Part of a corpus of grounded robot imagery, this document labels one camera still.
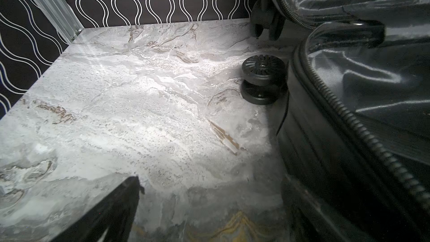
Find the black hard-shell suitcase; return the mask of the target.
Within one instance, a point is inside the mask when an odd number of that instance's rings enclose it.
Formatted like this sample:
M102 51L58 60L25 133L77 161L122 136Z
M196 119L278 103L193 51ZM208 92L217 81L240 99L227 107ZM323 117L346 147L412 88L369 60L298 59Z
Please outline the black hard-shell suitcase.
M288 61L242 65L272 114L295 242L430 239L430 0L257 0L253 37L308 29Z

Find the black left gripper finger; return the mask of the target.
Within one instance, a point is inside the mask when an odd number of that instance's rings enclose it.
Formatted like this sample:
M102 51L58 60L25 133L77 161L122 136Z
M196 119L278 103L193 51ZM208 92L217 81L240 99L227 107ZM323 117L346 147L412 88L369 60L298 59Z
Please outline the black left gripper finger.
M128 177L97 205L68 229L57 235L54 242L126 242L135 213L144 194L139 177Z

